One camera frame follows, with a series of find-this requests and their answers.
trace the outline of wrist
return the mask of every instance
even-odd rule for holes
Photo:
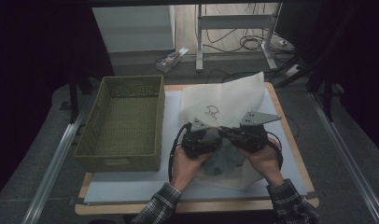
[[[177,190],[179,190],[180,192],[184,192],[184,190],[187,188],[187,185],[189,184],[190,182],[187,181],[187,180],[183,180],[183,179],[176,179],[176,178],[173,178],[172,182],[170,182],[170,184],[175,187]]]
[[[271,172],[264,177],[271,187],[278,187],[285,183],[285,179],[280,172]]]

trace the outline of green plastic basket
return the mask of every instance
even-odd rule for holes
[[[163,76],[104,77],[75,160],[87,172],[159,171]]]

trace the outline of black cable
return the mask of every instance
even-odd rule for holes
[[[230,77],[234,77],[234,76],[238,76],[238,75],[242,75],[242,74],[257,74],[258,72],[238,72],[238,73],[233,73],[233,74],[230,74],[230,75],[227,75],[226,77],[224,77],[223,79],[221,79],[221,83],[224,83],[226,79],[230,78]]]
[[[245,10],[243,11],[243,13],[242,14],[245,14],[245,12],[250,8],[250,6],[251,6],[251,4],[250,3],[248,3],[247,4],[247,7],[245,8]]]
[[[281,76],[289,66],[295,64],[298,60],[300,59],[300,57],[298,55],[292,57],[290,60],[288,60],[286,63],[284,63],[282,66],[280,66],[272,76],[269,77],[269,80],[268,82],[272,82],[272,80],[278,76]]]
[[[256,47],[250,48],[246,46],[246,43],[248,42],[256,42],[258,45]],[[240,40],[239,43],[243,48],[248,49],[248,50],[256,50],[261,47],[260,41],[257,39],[256,36],[253,35],[245,35],[243,36]]]
[[[219,9],[218,9],[218,4],[216,4],[216,10],[219,12],[219,15],[222,14],[222,13],[219,11]]]
[[[258,8],[258,3],[255,3],[254,4],[254,7],[253,7],[253,12],[251,13],[251,14],[255,14],[255,12],[256,12],[256,7]]]
[[[223,73],[223,74],[225,74],[225,75],[229,75],[228,73],[226,73],[226,72],[224,72],[224,71],[222,71],[222,70],[220,70],[220,69],[213,69],[213,70],[211,70],[211,71],[209,72],[209,74],[207,74],[206,84],[209,82],[210,75],[211,75],[212,73],[214,73],[214,72],[221,72],[221,73]]]
[[[280,145],[280,151],[281,151],[281,150],[283,149],[282,142],[281,142],[280,139],[276,136],[276,134],[274,134],[274,133],[270,133],[270,132],[266,132],[266,133],[271,134],[271,135],[274,136],[274,138],[276,138],[277,142],[278,142],[279,145]]]
[[[277,58],[277,55],[287,55],[287,54],[294,54],[294,53],[288,53],[288,52],[276,52],[274,54],[274,59],[280,63],[286,63],[287,61],[282,61],[281,59]]]
[[[196,39],[198,39],[198,34],[196,33],[196,23],[197,23],[197,17],[196,17],[196,5],[195,5],[195,11],[193,13],[193,24],[194,24],[194,30],[195,30],[195,36],[196,36]]]
[[[233,49],[233,50],[224,50],[224,49],[218,49],[216,47],[213,47],[213,46],[210,46],[210,45],[203,45],[204,47],[209,47],[209,48],[212,48],[212,49],[216,49],[216,50],[219,50],[219,51],[222,51],[222,52],[227,52],[227,53],[232,53],[232,52],[235,52],[235,51],[238,51],[239,49],[242,49],[243,46],[241,46],[239,49]]]
[[[209,39],[210,43],[214,44],[214,43],[217,43],[218,41],[224,39],[225,37],[227,37],[228,35],[232,34],[233,32],[235,32],[237,29],[233,29],[231,31],[229,31],[227,34],[225,34],[223,37],[217,39],[217,40],[211,40],[210,39],[210,36],[209,36],[209,30],[206,30],[206,34],[207,34],[207,38]]]
[[[271,51],[275,51],[275,52],[297,54],[297,50],[295,49],[280,49],[279,47],[275,46],[273,43],[270,43],[269,48],[271,49]]]
[[[180,138],[181,133],[183,132],[184,129],[188,128],[190,126],[190,123],[184,124],[180,130],[178,131],[177,137],[175,138],[175,141],[172,146],[172,150],[170,150],[170,155],[169,155],[169,164],[168,164],[168,175],[169,175],[169,182],[172,182],[172,169],[173,169],[173,158],[175,156],[175,149],[177,148],[178,144],[178,139]]]
[[[294,122],[295,126],[297,127],[297,130],[298,130],[297,133],[296,133],[296,134],[293,134],[292,136],[293,136],[293,137],[298,137],[298,136],[300,136],[300,126],[299,126],[298,123],[295,121],[295,119],[292,118],[292,117],[290,117],[289,115],[286,115],[286,118],[291,119],[291,120]]]

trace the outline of human hand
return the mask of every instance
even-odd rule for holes
[[[278,146],[277,142],[273,138],[269,138],[269,141]],[[273,148],[266,145],[264,149],[251,153],[244,149],[238,148],[246,158],[250,161],[253,168],[265,177],[269,185],[273,187],[284,184],[284,178],[279,170],[279,162],[277,159],[276,151]]]
[[[173,178],[171,184],[183,192],[193,177],[195,177],[202,163],[207,161],[211,155],[212,153],[203,154],[196,159],[192,159],[187,156],[187,153],[181,146],[177,147],[173,158]]]

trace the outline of plaid shirt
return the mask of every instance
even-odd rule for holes
[[[172,185],[165,183],[160,191],[152,196],[151,201],[131,223],[164,223],[175,212],[175,206],[180,201],[180,197],[180,191]]]
[[[318,223],[317,211],[300,196],[289,179],[286,179],[282,186],[268,186],[267,190],[271,196],[274,211],[280,217],[280,222],[277,223]],[[165,222],[175,212],[175,206],[180,197],[180,191],[165,183],[131,223],[159,224]]]
[[[286,179],[281,186],[268,186],[267,190],[271,196],[274,211],[280,217],[278,223],[318,223],[316,209],[300,196],[289,179]]]

